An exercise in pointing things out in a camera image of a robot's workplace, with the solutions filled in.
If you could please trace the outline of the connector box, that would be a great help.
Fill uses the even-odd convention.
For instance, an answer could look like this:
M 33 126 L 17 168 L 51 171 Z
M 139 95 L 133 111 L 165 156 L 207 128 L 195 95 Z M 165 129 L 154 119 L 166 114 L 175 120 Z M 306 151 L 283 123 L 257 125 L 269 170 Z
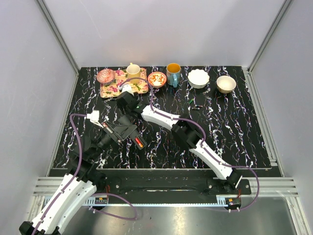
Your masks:
M 241 198 L 227 198 L 225 202 L 229 207 L 240 208 L 242 205 Z
M 96 196 L 94 203 L 96 205 L 105 205 L 108 203 L 108 196 L 107 195 Z

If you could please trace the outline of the left connector box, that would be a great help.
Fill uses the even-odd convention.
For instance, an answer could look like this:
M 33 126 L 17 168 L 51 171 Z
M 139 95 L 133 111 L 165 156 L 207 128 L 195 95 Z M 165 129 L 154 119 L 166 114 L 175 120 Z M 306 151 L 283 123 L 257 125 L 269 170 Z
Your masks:
M 108 196 L 107 195 L 96 196 L 94 203 L 96 205 L 105 205 L 108 203 Z

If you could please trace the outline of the beige round bowl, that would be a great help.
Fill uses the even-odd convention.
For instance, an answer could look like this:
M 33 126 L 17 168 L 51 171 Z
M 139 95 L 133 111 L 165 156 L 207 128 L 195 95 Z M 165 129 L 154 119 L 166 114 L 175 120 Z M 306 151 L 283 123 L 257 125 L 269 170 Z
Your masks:
M 227 75 L 218 77 L 216 84 L 219 92 L 223 94 L 228 94 L 232 92 L 237 86 L 236 81 L 232 77 Z

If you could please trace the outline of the black remote control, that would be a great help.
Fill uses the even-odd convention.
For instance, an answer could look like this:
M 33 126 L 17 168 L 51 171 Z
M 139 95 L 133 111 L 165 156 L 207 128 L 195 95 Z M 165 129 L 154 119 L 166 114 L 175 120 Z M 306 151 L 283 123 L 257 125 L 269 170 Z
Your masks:
M 143 139 L 143 137 L 139 134 L 132 134 L 131 135 L 131 140 L 134 142 L 136 147 L 138 149 L 143 149 L 147 145 L 146 141 Z

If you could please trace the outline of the right connector box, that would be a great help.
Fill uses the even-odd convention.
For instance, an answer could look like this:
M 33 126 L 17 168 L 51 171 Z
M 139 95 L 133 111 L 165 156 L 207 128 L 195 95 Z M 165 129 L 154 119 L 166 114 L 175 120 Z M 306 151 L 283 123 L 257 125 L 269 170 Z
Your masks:
M 240 208 L 242 205 L 241 198 L 227 198 L 225 202 L 229 207 Z

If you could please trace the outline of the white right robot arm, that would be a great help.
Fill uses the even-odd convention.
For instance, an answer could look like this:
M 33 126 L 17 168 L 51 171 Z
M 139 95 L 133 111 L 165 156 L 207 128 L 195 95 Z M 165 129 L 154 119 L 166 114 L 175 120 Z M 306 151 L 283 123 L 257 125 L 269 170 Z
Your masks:
M 129 92 L 122 92 L 118 96 L 117 106 L 126 114 L 170 130 L 176 144 L 199 157 L 214 171 L 218 179 L 223 180 L 222 186 L 226 193 L 233 194 L 240 188 L 241 173 L 208 146 L 203 128 L 195 121 L 187 116 L 174 115 L 148 105 Z

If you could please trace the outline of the yellow mug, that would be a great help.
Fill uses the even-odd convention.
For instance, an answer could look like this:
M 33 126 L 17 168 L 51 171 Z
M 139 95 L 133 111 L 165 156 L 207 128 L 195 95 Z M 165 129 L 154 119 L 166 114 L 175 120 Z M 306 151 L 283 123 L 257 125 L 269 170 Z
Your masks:
M 137 84 L 139 82 L 138 78 L 140 77 L 140 73 L 141 73 L 139 65 L 130 63 L 127 66 L 126 72 L 127 72 L 128 78 L 129 79 L 131 78 L 131 81 L 130 81 L 131 83 Z

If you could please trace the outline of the blue mug orange inside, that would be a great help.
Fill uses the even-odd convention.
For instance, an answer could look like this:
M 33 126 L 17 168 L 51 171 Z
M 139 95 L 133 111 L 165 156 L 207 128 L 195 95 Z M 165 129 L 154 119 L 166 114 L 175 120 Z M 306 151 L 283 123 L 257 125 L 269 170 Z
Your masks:
M 181 67 L 177 63 L 170 63 L 166 67 L 167 83 L 174 88 L 179 84 Z

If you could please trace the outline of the white scalloped bowl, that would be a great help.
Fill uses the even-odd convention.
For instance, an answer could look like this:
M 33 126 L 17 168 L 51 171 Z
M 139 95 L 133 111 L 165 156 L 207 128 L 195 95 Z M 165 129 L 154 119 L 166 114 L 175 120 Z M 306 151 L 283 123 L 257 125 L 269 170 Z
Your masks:
M 192 88 L 202 89 L 209 83 L 210 76 L 206 71 L 196 69 L 189 72 L 187 79 Z

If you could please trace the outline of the pink patterned bowl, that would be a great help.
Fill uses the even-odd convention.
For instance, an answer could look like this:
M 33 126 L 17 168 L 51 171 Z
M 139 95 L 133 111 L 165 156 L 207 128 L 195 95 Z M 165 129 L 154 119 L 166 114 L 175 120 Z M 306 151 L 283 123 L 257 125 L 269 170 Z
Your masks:
M 115 80 L 115 71 L 112 69 L 103 69 L 97 74 L 96 79 L 101 84 L 110 84 Z

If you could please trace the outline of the red orange battery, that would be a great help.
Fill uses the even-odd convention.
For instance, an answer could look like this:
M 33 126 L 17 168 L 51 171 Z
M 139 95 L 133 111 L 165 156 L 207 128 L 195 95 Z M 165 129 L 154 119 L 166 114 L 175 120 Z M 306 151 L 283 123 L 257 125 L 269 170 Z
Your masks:
M 142 142 L 140 141 L 139 138 L 135 138 L 135 141 L 137 142 L 137 144 L 139 145 L 140 148 L 144 147 L 144 145 L 142 144 Z

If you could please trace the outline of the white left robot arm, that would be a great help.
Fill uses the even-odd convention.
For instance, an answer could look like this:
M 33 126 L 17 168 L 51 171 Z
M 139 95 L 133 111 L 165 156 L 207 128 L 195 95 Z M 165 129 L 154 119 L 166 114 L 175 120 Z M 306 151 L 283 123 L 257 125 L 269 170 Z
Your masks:
M 118 198 L 127 205 L 131 204 L 125 198 L 110 192 L 106 175 L 97 170 L 95 159 L 114 142 L 131 139 L 142 149 L 146 145 L 145 140 L 127 116 L 121 117 L 118 124 L 107 121 L 100 123 L 99 118 L 92 114 L 85 117 L 101 128 L 101 137 L 93 141 L 88 136 L 77 136 L 77 157 L 72 160 L 69 172 L 64 175 L 60 186 L 39 214 L 20 225 L 22 235 L 61 235 L 69 221 L 91 197 L 95 198 L 89 206 L 92 212 L 101 212 L 111 197 Z

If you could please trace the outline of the orange floral small bowl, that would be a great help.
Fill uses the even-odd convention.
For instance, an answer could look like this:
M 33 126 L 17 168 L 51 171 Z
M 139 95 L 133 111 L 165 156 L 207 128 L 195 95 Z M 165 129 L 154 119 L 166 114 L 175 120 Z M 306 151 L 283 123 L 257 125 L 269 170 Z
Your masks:
M 165 85 L 167 77 L 162 72 L 153 72 L 148 77 L 147 80 L 149 84 L 154 88 L 160 88 Z

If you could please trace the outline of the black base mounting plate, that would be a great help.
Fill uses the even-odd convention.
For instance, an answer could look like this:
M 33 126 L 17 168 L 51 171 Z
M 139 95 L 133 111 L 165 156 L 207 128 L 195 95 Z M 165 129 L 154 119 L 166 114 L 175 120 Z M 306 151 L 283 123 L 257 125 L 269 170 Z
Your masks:
M 249 180 L 237 189 L 217 178 L 210 169 L 101 169 L 111 191 L 127 192 L 206 192 L 215 195 L 250 196 Z

